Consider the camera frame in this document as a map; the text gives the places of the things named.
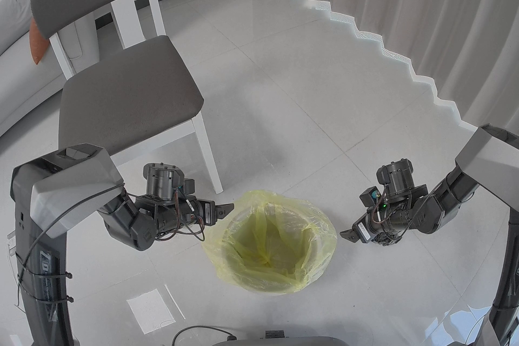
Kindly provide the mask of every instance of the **sofa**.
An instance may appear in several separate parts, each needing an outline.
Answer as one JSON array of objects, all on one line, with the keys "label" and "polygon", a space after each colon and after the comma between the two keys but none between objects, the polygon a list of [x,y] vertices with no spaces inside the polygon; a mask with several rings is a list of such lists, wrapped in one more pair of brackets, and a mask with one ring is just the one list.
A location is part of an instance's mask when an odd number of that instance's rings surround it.
[{"label": "sofa", "polygon": [[[10,29],[0,27],[0,31]],[[93,13],[63,28],[58,36],[76,72],[99,61]],[[52,47],[49,46],[38,65],[34,63],[27,26],[26,33],[0,55],[0,136],[32,109],[61,90],[64,83],[65,77]]]}]

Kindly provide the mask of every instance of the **chair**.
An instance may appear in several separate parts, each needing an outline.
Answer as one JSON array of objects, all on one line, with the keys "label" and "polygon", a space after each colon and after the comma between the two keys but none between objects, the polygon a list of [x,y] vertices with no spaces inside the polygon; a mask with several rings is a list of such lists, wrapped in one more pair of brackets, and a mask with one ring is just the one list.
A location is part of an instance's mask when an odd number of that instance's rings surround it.
[{"label": "chair", "polygon": [[[75,73],[56,33],[110,3],[123,51]],[[158,0],[149,0],[157,37],[145,40],[133,0],[31,0],[36,25],[67,78],[59,147],[89,142],[121,165],[195,133],[216,193],[223,191],[200,110],[204,99],[165,35]]]}]

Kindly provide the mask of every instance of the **chair leg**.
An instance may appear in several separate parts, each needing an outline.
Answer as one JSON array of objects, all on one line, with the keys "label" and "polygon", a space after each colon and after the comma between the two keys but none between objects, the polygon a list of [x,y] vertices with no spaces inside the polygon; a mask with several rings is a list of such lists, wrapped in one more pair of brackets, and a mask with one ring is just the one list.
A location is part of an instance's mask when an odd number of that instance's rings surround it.
[{"label": "chair leg", "polygon": [[223,192],[224,189],[222,188],[222,183],[220,182],[220,177],[218,175],[217,165],[214,162],[213,152],[211,151],[211,146],[209,145],[209,139],[207,137],[207,132],[205,131],[202,112],[199,112],[196,116],[194,116],[191,121],[193,122],[193,127],[195,128],[198,144],[200,146],[200,150],[202,151],[202,155],[204,156],[205,166],[207,166],[207,170],[209,171],[209,176],[211,177],[214,191],[219,194]]}]

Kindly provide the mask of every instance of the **floor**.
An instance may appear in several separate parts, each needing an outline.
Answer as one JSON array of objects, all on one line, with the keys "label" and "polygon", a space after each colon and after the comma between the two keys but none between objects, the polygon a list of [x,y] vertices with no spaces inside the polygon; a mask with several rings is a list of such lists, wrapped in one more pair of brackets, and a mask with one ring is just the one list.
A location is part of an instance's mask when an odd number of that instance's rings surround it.
[{"label": "floor", "polygon": [[[429,85],[412,82],[406,64],[384,56],[379,42],[356,38],[353,25],[331,19],[318,2],[160,5],[166,31],[205,98],[202,113],[225,190],[214,194],[190,135],[124,164],[129,192],[145,193],[142,166],[163,161],[196,180],[198,197],[228,203],[247,190],[269,189],[312,201],[339,232],[363,213],[358,195],[377,184],[382,164],[409,158],[415,184],[432,189],[472,134],[451,109],[433,103]],[[146,37],[153,36],[149,9],[139,15]],[[113,25],[98,34],[102,57],[120,49]],[[2,235],[14,229],[12,168],[57,148],[59,103],[57,94],[0,137]],[[322,277],[283,296],[219,280],[195,238],[179,235],[136,252],[111,239],[92,215],[68,234],[72,329],[82,345],[167,345],[195,324],[227,328],[238,339],[285,330],[290,337],[334,336],[350,346],[465,342],[497,289],[507,212],[480,189],[435,234],[408,232],[391,247],[339,239]],[[29,346],[6,260],[0,278],[0,344]],[[141,313],[138,322],[130,306],[137,300],[127,300],[149,292],[164,301],[166,318],[144,334],[150,329],[141,328],[142,318],[156,324],[160,309]],[[177,344],[223,340],[217,332],[190,330]]]}]

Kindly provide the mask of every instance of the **yellow trash bag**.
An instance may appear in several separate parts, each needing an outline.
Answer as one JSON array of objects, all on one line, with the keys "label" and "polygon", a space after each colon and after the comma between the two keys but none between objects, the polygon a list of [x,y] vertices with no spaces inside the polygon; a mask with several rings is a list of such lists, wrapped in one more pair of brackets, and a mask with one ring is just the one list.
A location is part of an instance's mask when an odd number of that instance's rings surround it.
[{"label": "yellow trash bag", "polygon": [[321,277],[336,244],[332,223],[310,202],[252,190],[224,220],[206,228],[202,246],[222,280],[285,294]]}]

